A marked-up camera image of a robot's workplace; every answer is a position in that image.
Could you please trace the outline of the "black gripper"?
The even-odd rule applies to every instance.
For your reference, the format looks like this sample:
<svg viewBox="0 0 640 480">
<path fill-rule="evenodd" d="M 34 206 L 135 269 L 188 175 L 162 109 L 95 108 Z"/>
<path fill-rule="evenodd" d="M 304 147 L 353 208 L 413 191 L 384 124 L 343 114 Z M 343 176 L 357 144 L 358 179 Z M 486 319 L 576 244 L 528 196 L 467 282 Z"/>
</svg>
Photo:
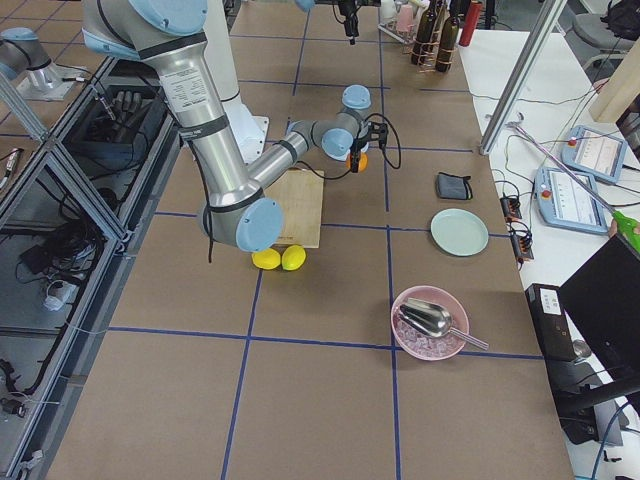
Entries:
<svg viewBox="0 0 640 480">
<path fill-rule="evenodd" d="M 386 149 L 388 134 L 389 125 L 384 122 L 369 122 L 366 129 L 358 133 L 350 147 L 349 169 L 352 173 L 361 172 L 361 152 L 366 152 L 371 142 L 381 150 Z"/>
</svg>

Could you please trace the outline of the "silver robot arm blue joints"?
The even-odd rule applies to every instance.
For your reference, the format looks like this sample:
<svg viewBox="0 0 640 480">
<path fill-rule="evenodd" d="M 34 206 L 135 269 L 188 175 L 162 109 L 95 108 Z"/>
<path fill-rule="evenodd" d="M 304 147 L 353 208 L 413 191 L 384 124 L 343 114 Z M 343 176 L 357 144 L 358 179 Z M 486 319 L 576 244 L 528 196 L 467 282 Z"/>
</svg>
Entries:
<svg viewBox="0 0 640 480">
<path fill-rule="evenodd" d="M 238 95 L 228 23 L 220 1 L 85 1 L 86 46 L 138 61 L 158 75 L 179 134 L 198 162 L 205 203 L 201 228 L 211 242 L 245 252 L 271 247 L 283 228 L 267 187 L 314 147 L 334 159 L 369 131 L 369 91 L 348 87 L 342 108 L 328 121 L 294 123 L 287 135 L 252 163 L 243 159 L 229 118 Z"/>
</svg>

